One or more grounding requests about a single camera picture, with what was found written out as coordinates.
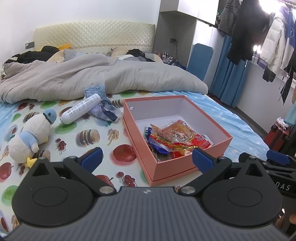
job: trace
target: bottle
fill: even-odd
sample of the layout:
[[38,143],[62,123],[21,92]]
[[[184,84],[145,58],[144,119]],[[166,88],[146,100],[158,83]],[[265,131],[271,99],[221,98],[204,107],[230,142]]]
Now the bottle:
[[101,103],[101,98],[98,94],[94,94],[89,98],[81,101],[77,105],[73,106],[71,109],[64,112],[60,118],[64,125],[69,125],[73,121],[77,120],[87,112],[91,111],[93,108]]

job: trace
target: plush duck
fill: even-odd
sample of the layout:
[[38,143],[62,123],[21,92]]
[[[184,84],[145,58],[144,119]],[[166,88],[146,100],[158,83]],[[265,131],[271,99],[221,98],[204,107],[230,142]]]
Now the plush duck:
[[8,143],[11,158],[31,168],[37,160],[32,157],[39,151],[38,145],[48,142],[51,125],[56,119],[57,113],[53,109],[46,109],[43,114],[30,118],[25,123],[22,132]]

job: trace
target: blue gripper pad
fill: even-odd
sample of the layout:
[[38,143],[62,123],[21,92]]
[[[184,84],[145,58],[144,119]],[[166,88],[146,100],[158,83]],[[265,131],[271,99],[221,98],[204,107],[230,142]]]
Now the blue gripper pad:
[[275,161],[283,166],[290,164],[289,156],[279,153],[277,151],[269,150],[266,153],[266,157],[272,161]]
[[80,165],[92,173],[103,161],[104,154],[101,148],[95,148],[81,157]]
[[192,162],[202,173],[214,167],[213,161],[197,149],[192,152]]

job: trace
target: gray ribbed surface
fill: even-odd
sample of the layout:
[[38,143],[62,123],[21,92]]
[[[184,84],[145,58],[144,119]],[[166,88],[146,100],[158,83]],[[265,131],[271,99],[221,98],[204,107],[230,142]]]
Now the gray ribbed surface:
[[59,228],[21,225],[9,241],[284,241],[274,226],[235,229],[213,220],[194,198],[173,188],[127,188],[99,198],[82,219]]

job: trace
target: suitcase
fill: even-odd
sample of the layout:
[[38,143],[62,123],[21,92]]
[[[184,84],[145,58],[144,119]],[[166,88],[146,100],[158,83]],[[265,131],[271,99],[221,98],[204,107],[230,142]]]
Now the suitcase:
[[271,150],[279,151],[280,148],[289,140],[290,127],[285,128],[276,122],[272,127],[264,142]]

